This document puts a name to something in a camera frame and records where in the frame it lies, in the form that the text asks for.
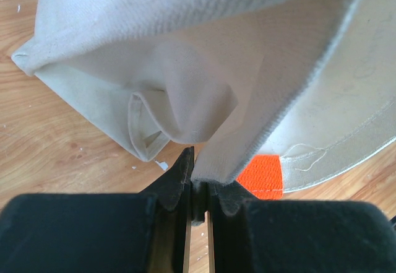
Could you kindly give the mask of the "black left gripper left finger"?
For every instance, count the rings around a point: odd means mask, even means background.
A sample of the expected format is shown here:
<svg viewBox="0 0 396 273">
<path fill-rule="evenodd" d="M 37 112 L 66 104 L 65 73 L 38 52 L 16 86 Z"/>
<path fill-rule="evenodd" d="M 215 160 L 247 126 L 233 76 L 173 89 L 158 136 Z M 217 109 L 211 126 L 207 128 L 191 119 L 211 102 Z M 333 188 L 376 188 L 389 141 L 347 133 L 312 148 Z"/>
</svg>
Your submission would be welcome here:
<svg viewBox="0 0 396 273">
<path fill-rule="evenodd" d="M 194 148 L 139 193 L 21 194 L 1 211 L 2 272 L 187 272 Z"/>
</svg>

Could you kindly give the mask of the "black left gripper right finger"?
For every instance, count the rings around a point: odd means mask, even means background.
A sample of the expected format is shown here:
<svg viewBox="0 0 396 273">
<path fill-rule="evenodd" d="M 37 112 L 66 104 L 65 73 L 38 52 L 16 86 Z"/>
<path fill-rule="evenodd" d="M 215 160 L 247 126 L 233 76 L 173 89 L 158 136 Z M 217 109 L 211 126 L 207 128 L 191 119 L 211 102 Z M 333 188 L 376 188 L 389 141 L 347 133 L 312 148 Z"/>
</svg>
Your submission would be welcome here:
<svg viewBox="0 0 396 273">
<path fill-rule="evenodd" d="M 208 186 L 212 272 L 394 272 L 395 230 L 374 205 L 271 201 Z"/>
</svg>

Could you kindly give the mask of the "white canvas tote bag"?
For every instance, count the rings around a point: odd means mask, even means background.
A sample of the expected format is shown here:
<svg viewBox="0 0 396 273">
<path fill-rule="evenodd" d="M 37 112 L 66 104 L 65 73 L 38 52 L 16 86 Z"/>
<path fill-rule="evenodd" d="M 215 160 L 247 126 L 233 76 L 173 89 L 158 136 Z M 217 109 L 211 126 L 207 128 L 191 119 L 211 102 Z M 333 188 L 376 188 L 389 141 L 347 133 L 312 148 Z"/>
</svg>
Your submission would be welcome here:
<svg viewBox="0 0 396 273">
<path fill-rule="evenodd" d="M 194 180 L 278 155 L 290 193 L 395 142 L 395 0 L 38 0 L 12 60 L 141 161 L 203 144 Z"/>
</svg>

